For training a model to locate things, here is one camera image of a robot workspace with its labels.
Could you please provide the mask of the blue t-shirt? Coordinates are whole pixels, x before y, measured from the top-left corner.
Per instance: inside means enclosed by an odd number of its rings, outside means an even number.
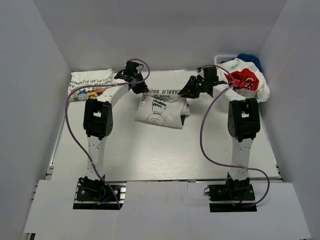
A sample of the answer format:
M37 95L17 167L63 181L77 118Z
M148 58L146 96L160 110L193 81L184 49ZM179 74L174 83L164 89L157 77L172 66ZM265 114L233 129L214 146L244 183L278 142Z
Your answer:
M258 70L263 73L263 69L260 63L260 60L251 54L245 54L245 53L241 53L237 56L238 59L244 61L244 62L252 62L257 68Z

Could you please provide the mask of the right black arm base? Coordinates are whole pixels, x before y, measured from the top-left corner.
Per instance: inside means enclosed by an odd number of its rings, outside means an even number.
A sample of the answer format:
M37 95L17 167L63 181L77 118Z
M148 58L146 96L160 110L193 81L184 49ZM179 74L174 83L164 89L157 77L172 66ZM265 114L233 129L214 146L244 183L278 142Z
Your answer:
M203 193L209 197L211 213L256 212L256 197L250 179L233 180L224 184L210 184Z

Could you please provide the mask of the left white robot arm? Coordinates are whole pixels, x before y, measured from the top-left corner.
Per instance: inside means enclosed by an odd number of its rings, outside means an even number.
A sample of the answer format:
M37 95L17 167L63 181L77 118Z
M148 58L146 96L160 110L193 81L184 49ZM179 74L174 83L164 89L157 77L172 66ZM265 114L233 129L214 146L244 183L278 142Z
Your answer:
M143 67L149 69L143 60L128 60L101 95L85 102L83 128L88 141L87 176L91 179L105 179L104 153L107 138L113 130L113 107L129 91L141 94L148 89L147 77L141 73Z

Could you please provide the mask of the white green raglan t-shirt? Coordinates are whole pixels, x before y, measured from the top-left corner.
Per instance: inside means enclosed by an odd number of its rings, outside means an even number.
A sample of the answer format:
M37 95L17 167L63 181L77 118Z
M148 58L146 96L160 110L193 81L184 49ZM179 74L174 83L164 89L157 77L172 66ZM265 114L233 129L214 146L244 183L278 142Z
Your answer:
M179 89L148 89L141 97L135 120L146 124L182 129L191 115L188 101Z

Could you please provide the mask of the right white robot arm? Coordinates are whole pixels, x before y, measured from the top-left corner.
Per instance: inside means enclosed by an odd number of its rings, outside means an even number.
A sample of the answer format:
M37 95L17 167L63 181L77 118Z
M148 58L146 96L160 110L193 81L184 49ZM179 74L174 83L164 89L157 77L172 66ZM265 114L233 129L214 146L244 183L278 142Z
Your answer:
M210 162L228 167L227 178L232 183L225 188L226 195L236 200L244 193L241 181L249 179L249 159L251 147L261 129L258 102L255 98L245 98L234 91L236 80L224 68L217 65L205 65L197 68L178 93L182 98L197 99L201 93L213 98L209 108L220 101L227 106L227 130L232 139L231 164Z

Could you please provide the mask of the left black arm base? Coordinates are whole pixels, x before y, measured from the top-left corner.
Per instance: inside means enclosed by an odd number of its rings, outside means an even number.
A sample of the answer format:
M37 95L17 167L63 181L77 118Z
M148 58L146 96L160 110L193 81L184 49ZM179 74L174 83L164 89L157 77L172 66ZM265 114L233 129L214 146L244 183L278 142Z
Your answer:
M111 184L102 180L80 177L75 191L74 210L120 210L126 193L125 184Z

